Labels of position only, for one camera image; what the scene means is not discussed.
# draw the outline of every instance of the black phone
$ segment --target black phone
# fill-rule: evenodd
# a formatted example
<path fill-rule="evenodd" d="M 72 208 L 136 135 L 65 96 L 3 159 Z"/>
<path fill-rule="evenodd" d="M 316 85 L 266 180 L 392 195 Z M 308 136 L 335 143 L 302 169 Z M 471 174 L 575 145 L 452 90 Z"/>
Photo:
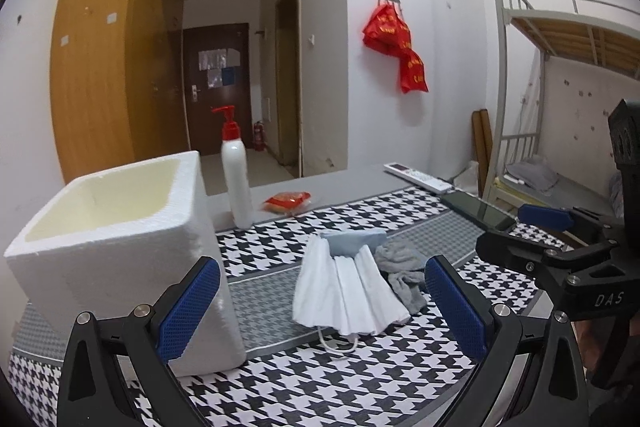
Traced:
<path fill-rule="evenodd" d="M 440 199 L 483 230 L 509 232 L 516 224 L 516 220 L 506 212 L 460 190 L 443 194 Z"/>

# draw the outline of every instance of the tile floor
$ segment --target tile floor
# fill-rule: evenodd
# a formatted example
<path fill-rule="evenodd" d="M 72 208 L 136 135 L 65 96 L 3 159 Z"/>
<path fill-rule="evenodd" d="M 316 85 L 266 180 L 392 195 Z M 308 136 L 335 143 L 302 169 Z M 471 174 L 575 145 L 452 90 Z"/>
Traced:
<path fill-rule="evenodd" d="M 249 173 L 249 186 L 259 187 L 270 183 L 294 179 L 286 168 L 281 166 L 267 151 L 255 152 L 247 149 L 246 162 Z M 200 158 L 202 177 L 207 196 L 226 192 L 225 175 L 222 171 L 220 154 Z"/>

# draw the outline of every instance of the white foam box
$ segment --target white foam box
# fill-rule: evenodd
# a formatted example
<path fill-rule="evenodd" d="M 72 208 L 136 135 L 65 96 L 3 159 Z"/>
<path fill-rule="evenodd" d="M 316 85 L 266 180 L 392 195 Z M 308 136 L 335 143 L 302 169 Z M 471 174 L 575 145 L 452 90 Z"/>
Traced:
<path fill-rule="evenodd" d="M 39 211 L 4 256 L 36 309 L 67 340 L 78 314 L 122 317 L 153 304 L 203 255 L 220 289 L 180 359 L 181 377 L 238 367 L 246 358 L 209 213 L 197 152 L 77 178 Z M 122 364 L 127 380 L 135 375 Z"/>

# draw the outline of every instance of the gray cloth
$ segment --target gray cloth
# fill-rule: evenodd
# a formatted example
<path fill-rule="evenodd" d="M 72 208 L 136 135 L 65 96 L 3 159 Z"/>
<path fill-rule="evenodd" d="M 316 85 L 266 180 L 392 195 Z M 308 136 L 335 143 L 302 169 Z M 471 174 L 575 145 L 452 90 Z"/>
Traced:
<path fill-rule="evenodd" d="M 552 171 L 542 157 L 534 155 L 531 158 L 506 166 L 507 172 L 529 187 L 540 192 L 546 192 L 558 183 L 558 173 Z"/>
<path fill-rule="evenodd" d="M 413 245 L 402 241 L 386 243 L 376 248 L 373 259 L 381 272 L 388 273 L 391 289 L 409 313 L 415 314 L 427 304 L 420 291 L 427 257 Z"/>

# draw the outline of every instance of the orange food packet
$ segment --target orange food packet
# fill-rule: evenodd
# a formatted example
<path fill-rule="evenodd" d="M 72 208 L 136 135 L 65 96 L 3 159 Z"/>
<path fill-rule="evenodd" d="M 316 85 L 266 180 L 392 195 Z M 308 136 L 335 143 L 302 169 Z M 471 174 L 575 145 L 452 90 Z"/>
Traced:
<path fill-rule="evenodd" d="M 303 210 L 310 199 L 308 192 L 281 192 L 266 200 L 263 209 L 277 214 L 293 214 Z"/>

